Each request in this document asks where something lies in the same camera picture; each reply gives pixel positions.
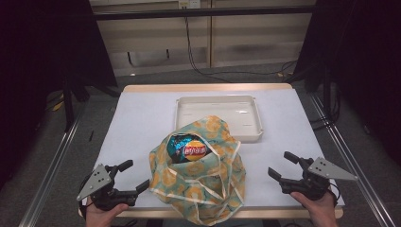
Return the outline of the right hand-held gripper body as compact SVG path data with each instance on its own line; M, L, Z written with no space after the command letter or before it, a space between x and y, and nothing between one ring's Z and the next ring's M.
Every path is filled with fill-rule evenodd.
M299 157L298 163L302 170L301 180L291 180L281 178L278 182L284 194L300 192L312 201L323 197L330 185L330 179L357 181L358 176L346 171L345 169L318 157L316 160Z

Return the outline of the metal floor rail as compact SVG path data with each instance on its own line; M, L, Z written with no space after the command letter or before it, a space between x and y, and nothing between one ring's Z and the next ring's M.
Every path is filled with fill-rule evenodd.
M340 119L326 119L319 96L305 103L324 156L356 174L356 182L339 181L345 202L342 227L401 227L401 167L388 157L381 144L367 132L357 115L347 107Z
M33 197L30 205L26 209L26 212L19 223L18 227L35 227L38 218L43 211L45 202L50 193L51 187L55 182L55 179L58 175L58 172L61 168L61 163L64 160L64 157L75 137L76 131L78 129L78 125L83 116L85 107L79 107L77 110L77 116L73 120L70 128L63 134L61 142L55 152L55 155L52 159L52 162L46 171L44 178Z

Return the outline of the black curtain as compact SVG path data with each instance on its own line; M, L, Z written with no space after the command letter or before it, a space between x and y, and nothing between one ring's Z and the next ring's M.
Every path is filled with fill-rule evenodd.
M24 159L46 98L116 79L89 0L0 0L0 189Z
M401 165L401 0L316 0L295 75L325 72Z

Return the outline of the white plastic tray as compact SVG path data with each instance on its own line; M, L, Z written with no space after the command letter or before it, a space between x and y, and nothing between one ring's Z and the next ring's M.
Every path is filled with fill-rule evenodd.
M242 143L254 143L264 129L253 96L184 96L176 101L175 128L179 129L208 115L218 116L230 134Z

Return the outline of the white wall outlet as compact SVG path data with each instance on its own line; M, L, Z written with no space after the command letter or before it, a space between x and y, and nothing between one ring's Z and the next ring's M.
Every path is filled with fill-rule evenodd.
M199 9L201 0L179 0L179 9Z

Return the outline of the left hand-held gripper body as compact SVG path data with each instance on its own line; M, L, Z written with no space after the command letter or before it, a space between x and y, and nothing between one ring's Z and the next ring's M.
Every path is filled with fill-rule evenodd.
M92 204L103 211L110 211L117 204L125 203L134 206L139 193L136 189L131 191L119 191L114 187L114 178L118 171L118 166L104 166L99 164L91 174L83 181L77 201L79 210L85 211L86 205L82 203L84 199L91 198Z

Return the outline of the beige wooden cabinet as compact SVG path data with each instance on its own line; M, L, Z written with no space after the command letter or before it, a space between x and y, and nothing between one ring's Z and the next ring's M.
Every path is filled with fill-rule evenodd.
M316 0L200 0L200 9L313 6ZM94 12L179 9L179 0L90 0ZM309 13L99 21L116 76L294 61ZM133 67L127 52L131 53Z

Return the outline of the person's right hand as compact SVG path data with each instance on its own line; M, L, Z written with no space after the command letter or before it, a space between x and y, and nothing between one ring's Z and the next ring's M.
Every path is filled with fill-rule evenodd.
M315 227L339 227L335 217L335 200L331 193L326 192L316 201L308 199L300 192L292 192L290 196L308 211Z

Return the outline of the person's left hand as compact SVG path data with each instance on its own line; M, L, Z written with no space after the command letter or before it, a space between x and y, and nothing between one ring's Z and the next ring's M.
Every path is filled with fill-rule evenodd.
M91 199L87 200L85 227L111 227L113 220L126 211L129 206L125 203L117 204L110 211L96 208Z

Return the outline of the black horizontal bar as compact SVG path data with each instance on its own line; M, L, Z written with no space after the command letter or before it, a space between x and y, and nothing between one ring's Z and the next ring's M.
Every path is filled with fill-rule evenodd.
M169 9L147 11L107 11L96 12L93 17L98 21L160 19L181 17L236 16L263 14L296 14L312 13L314 6L263 7L263 8L221 8L221 9Z

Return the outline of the white storage box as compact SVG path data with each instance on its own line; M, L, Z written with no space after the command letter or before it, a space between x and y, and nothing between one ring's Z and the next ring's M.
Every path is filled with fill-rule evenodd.
M322 149L293 89L232 91L233 95L255 98L263 134L255 143L243 143L238 153L246 169L246 209L289 208L299 203L284 194L268 175L272 168L283 177L300 179L302 169L284 158L284 152L313 158ZM131 190L151 177L149 153L175 130L176 100L183 96L208 96L207 92L124 93L118 100L113 120L96 162L133 166L115 177L115 187Z

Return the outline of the blue chips packet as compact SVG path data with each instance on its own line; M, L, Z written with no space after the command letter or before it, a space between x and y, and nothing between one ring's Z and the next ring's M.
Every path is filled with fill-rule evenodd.
M196 134L173 134L166 146L173 164L195 162L211 152Z

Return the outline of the black metal stand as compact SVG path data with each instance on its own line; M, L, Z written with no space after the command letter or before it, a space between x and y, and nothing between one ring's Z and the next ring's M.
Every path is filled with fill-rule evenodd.
M63 79L63 103L66 117L65 130L69 131L75 122L74 109L72 103L71 87L68 78Z

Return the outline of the orange patterned cloth bag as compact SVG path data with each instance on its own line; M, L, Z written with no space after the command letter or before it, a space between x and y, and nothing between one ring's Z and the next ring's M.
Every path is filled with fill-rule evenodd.
M173 134L196 134L211 152L195 162L173 164L166 151ZM149 153L149 190L194 224L221 223L245 203L246 170L239 147L228 124L215 115L190 123Z

